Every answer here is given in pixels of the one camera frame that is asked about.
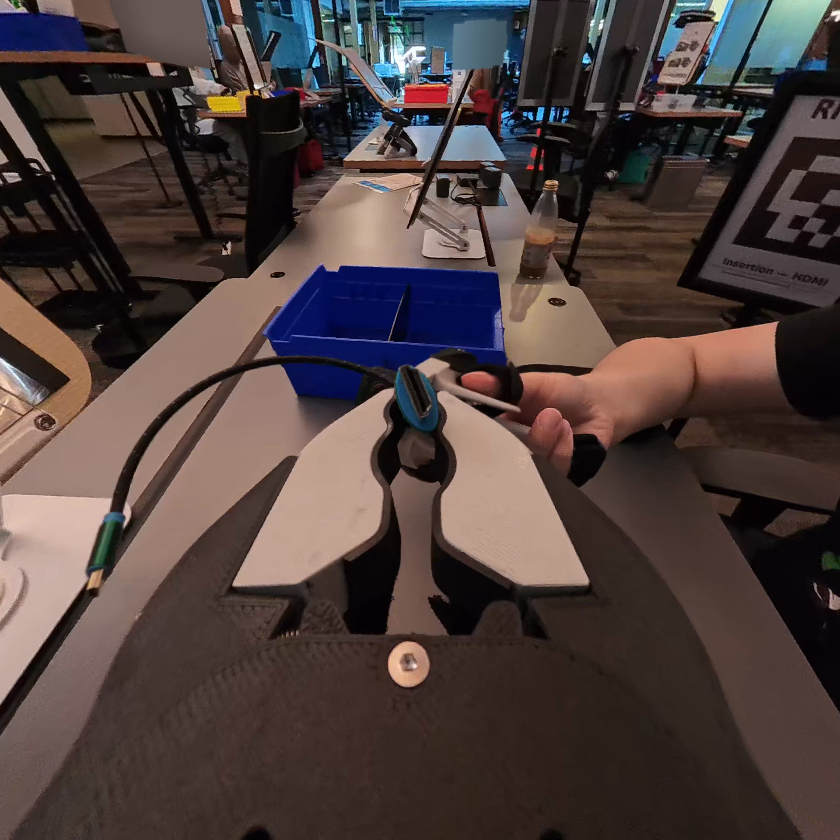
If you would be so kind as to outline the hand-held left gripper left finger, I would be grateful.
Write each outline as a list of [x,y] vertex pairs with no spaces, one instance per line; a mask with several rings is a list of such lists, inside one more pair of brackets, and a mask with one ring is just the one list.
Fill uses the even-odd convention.
[[328,601],[344,617],[388,617],[401,564],[392,483],[404,426],[394,405],[394,392],[379,392],[290,460],[235,592]]

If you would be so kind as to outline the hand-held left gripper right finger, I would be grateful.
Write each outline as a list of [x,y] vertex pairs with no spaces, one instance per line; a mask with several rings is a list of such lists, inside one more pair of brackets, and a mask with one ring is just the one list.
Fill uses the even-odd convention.
[[438,395],[448,470],[434,503],[433,577],[457,611],[582,595],[591,582],[529,448],[503,423]]

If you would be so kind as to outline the person's right forearm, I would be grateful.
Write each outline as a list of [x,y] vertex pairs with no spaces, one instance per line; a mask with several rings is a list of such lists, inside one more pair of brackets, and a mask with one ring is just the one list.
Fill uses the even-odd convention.
[[623,387],[613,441],[669,419],[789,411],[775,352],[778,323],[619,347]]

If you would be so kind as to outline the person's right hand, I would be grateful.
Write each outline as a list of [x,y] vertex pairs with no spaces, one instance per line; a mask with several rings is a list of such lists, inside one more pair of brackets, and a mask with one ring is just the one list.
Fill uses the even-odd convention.
[[459,377],[467,390],[514,405],[499,419],[515,427],[531,452],[576,486],[603,466],[615,423],[585,375],[481,365]]

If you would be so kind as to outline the black panel on white stand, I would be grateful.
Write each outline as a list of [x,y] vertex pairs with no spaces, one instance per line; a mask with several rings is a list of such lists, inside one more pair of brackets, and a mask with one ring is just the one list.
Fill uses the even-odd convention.
[[434,151],[423,164],[422,181],[411,189],[403,208],[403,213],[408,218],[406,228],[411,228],[416,222],[421,222],[425,226],[423,256],[432,259],[444,259],[449,256],[453,259],[479,259],[486,254],[483,248],[477,246],[478,231],[470,229],[464,219],[428,195],[444,159],[448,142],[457,126],[473,75],[473,70],[467,72],[464,86],[451,105]]

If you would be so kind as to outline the glass bottle brown liquid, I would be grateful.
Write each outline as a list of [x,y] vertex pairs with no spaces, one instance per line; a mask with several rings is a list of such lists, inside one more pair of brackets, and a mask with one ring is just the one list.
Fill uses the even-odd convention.
[[559,220],[559,182],[546,180],[530,213],[519,265],[519,276],[540,280],[545,277]]

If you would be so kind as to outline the printed paper sheet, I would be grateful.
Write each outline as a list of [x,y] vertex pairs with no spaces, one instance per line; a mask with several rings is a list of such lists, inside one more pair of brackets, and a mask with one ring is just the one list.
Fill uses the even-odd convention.
[[361,177],[354,183],[367,190],[378,194],[396,193],[405,190],[412,190],[420,186],[423,177],[411,173],[392,173],[372,177]]

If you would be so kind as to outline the spare hand-held gripper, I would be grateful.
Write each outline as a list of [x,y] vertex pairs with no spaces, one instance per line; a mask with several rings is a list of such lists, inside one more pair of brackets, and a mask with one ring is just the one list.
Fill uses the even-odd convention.
[[417,146],[407,133],[407,129],[412,124],[411,118],[407,117],[403,111],[389,108],[385,108],[381,116],[387,123],[387,129],[376,149],[377,155],[384,158],[400,155],[409,158],[417,157]]

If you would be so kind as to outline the grey trash bin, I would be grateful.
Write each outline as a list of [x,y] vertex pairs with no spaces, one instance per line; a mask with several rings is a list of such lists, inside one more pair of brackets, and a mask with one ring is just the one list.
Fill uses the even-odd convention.
[[642,203],[661,212],[685,210],[694,200],[708,161],[697,155],[664,155],[648,178]]

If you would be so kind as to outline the black upright panel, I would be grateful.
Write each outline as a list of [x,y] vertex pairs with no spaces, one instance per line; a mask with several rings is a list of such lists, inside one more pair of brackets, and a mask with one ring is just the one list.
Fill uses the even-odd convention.
[[253,274],[294,228],[292,196],[298,147],[307,138],[297,90],[246,101],[248,201],[245,264]]

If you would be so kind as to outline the grey panel on stand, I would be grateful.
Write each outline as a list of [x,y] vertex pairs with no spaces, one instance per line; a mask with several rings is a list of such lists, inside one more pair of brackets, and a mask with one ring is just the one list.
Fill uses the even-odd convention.
[[611,1],[595,46],[585,109],[605,112],[621,95],[619,109],[633,111],[667,25],[670,1]]
[[594,9],[594,1],[531,1],[518,84],[520,109],[573,104]]

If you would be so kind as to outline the framed marker sign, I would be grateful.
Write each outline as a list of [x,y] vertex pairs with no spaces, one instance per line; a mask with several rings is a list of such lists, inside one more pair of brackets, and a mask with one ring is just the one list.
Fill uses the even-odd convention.
[[838,71],[786,79],[677,285],[785,314],[838,302]]

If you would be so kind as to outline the white pictogram sign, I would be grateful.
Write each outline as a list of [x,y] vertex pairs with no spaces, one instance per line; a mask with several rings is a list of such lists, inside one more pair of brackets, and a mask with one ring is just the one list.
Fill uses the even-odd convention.
[[677,29],[675,47],[658,73],[659,86],[681,88],[692,81],[716,26],[712,20],[698,20]]

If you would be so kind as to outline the black framed wooden desk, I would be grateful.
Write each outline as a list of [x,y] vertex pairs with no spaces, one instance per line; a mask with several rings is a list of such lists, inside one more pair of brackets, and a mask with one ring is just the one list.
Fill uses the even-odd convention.
[[110,51],[4,51],[1,54],[3,94],[103,255],[115,249],[115,242],[20,84],[25,80],[57,77],[68,92],[77,96],[144,93],[198,228],[198,234],[191,238],[217,240],[218,234],[184,157],[179,134],[181,118],[173,95],[174,89],[188,88],[193,81],[183,66],[163,64],[162,75],[155,76],[151,74],[152,64],[153,60],[146,56]]

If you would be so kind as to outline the blue plastic crate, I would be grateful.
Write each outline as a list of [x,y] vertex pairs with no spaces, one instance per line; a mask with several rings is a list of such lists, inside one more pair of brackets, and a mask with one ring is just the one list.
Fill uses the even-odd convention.
[[88,42],[76,17],[16,11],[1,13],[2,52],[88,50]]

